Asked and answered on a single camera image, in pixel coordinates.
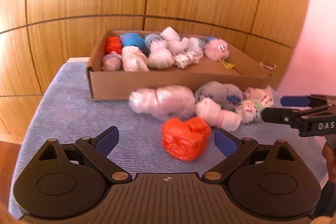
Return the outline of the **person's right hand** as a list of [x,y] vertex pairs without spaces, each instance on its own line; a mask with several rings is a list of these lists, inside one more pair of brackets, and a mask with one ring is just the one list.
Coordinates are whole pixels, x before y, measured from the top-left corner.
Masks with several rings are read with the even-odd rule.
[[336,183],[335,153],[333,149],[329,147],[328,143],[325,143],[325,145],[323,146],[322,155],[326,160],[329,181],[335,184]]

